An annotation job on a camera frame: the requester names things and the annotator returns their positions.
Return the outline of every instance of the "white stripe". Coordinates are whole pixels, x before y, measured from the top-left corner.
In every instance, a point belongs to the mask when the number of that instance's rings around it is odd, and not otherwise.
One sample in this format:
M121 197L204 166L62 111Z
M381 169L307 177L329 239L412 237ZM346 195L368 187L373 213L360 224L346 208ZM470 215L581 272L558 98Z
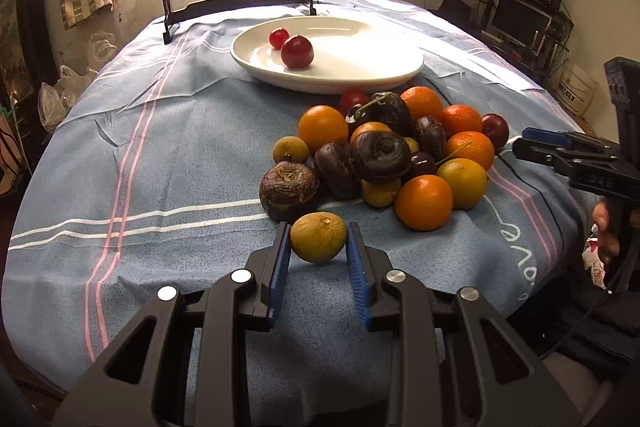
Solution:
M118 76L118 75L124 74L124 73L131 73L132 71L143 70L145 68L149 68L149 67L154 66L156 64L167 64L167 63L169 63L169 61L171 61L173 59L178 60L179 58L186 57L188 54L190 54L192 51L194 51L194 49L196 49L199 45L204 45L204 47L210 49L211 51L220 52L220 53L228 52L229 49L230 49L230 48L217 48L215 46L212 46L211 44L209 44L208 42L206 42L204 40L200 40L199 42L196 42L191 48L189 48L185 52L182 52L181 54L179 54L177 57L173 57L173 58L158 58L156 60L153 60L152 62L147 62L146 64L139 64L137 66L132 66L131 68L126 68L124 70L105 71L103 74L99 75L96 78L96 80L98 80L100 78L111 78L112 76Z
M336 206L346 206L349 204L357 204L362 203L361 199L350 200L350 201L333 201L332 203L325 203L320 206L320 210L326 208L335 208ZM235 217L222 217L220 219L207 219L206 221L195 221L193 223L178 223L177 225L168 225L166 227L144 227L142 229L132 229L126 230L123 234L124 237L129 235L140 235L142 233L150 233L150 232L176 232L177 230L187 230L187 229L200 229L203 227L212 227L213 225L223 225L225 223L238 223L242 221L258 221L259 219L266 219L268 216L265 213L262 214L254 214L252 216L235 216ZM43 239L41 241L33 241L31 243L23 243L22 245L15 245L13 247L9 247L7 251L10 250L22 250L24 248L30 247L38 247L39 245L46 245L55 241L58 237L63 235L68 235L69 237L77 237L78 239L104 239L107 237L105 233L79 233L72 232L70 230L62 230L58 232L56 235L49 237L48 239ZM119 232L111 233L112 237L118 237L120 235Z
M193 204L190 206L181 206L180 208L173 208L172 210L152 210L150 212L144 212L143 214L137 214L135 216L127 217L127 221L135 221L137 219L145 219L145 217L153 217L153 216L162 216L168 217L173 216L174 214L181 214L183 212L197 212L201 210L214 210L216 208L230 208L233 206L243 206L246 204L258 204L260 200L241 200L241 201L227 201L226 203L209 203L209 204ZM122 218L116 217L113 220L114 223L121 223ZM70 223L79 223L82 225L108 225L110 223L109 219L80 219L78 217L73 217L72 219L67 219L66 221L62 221L62 223L58 223L56 225L51 225L50 227L43 227L42 229L33 229L28 230L27 232L17 233L11 237L11 240L20 239L21 237L26 237L27 235L32 235L34 233L42 233L42 232L50 232L51 230L59 229L60 227L64 227Z

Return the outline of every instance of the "dried fruit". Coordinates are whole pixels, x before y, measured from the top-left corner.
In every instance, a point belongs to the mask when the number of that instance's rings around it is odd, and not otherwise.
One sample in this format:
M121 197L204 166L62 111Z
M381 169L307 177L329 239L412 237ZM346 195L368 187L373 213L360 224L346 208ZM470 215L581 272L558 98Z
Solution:
M291 248L308 263L331 261L347 242L347 226L340 216L314 212L300 217L290 232Z
M340 200L358 196L360 184L356 176L346 143L326 143L314 155L314 167L320 179Z
M362 104L357 103L347 111L347 116L344 118L349 126L349 136L362 124L373 121L373 108L365 107L363 110L359 110L361 107L363 107Z
M319 186L316 174L306 165L280 162L260 181L260 203L271 219L293 223L318 206Z
M393 181L408 171L411 151L396 133L367 131L354 140L351 161L358 176L370 183Z
M375 120L386 123L400 136L411 134L411 113L399 95L391 91L381 91L372 94L371 100L378 101L378 104L373 106Z
M358 127L353 134L351 134L351 138L349 139L349 145L353 146L353 143L356 141L356 138L360 136L362 133L367 131L386 131L391 132L391 129L388 125L380 122L367 122L363 123L360 127Z
M297 136L285 136L275 143L271 155L276 163L304 163L309 158L309 147Z
M423 151L436 161L444 158L447 136L444 127L434 116L422 116L415 123L415 138Z

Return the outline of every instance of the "computer monitor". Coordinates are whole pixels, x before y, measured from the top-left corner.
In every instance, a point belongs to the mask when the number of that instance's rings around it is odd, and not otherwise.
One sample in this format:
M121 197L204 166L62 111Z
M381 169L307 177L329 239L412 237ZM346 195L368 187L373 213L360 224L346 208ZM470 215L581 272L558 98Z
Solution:
M489 29L502 33L520 46L540 47L542 35L551 23L551 16L521 0L496 0Z

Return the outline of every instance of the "blue gripper pad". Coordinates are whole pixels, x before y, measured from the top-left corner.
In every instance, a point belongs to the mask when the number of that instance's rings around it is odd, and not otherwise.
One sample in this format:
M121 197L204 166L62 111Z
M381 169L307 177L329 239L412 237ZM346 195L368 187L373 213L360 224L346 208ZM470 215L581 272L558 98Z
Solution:
M362 321L364 327L368 330L371 322L370 303L370 287L362 267L362 256L366 253L360 250L364 247L360 230L350 223L347 227L347 263L349 266L349 279L351 282L351 290L353 291L353 301L356 304L358 317Z
M574 142L566 134L554 131L545 131L534 127L527 127L522 131L522 137L527 140L542 142L556 147L564 147L565 149L571 149L574 145Z
M291 226L287 225L284 228L284 233L280 240L278 256L276 257L276 263L273 267L273 275L271 276L271 282L269 283L269 310L267 312L267 317L272 328L280 315L282 298L284 297L284 287L287 283L289 260L291 259L290 231Z

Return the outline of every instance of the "fruit stem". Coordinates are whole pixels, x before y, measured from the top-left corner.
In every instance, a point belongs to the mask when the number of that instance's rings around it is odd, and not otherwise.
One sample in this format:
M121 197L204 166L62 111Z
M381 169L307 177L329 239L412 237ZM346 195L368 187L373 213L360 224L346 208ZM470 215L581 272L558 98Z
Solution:
M365 110L365 108L369 107L369 105L373 105L375 103L380 104L382 102L384 102L386 99L391 97L391 93L385 93L382 96L379 96L377 98L374 98L373 100L369 100L369 102L367 102L365 105L363 105L362 107L359 107L356 112L353 114L353 118L355 120L357 120L359 117L361 117L362 112Z
M462 151L464 148L468 147L469 145L471 145L471 142L466 142L464 145L454 150L451 154L444 156L442 160L440 160L439 162L436 162L436 168L440 167L444 162L446 162L447 160L450 160L454 155L458 154L460 151Z

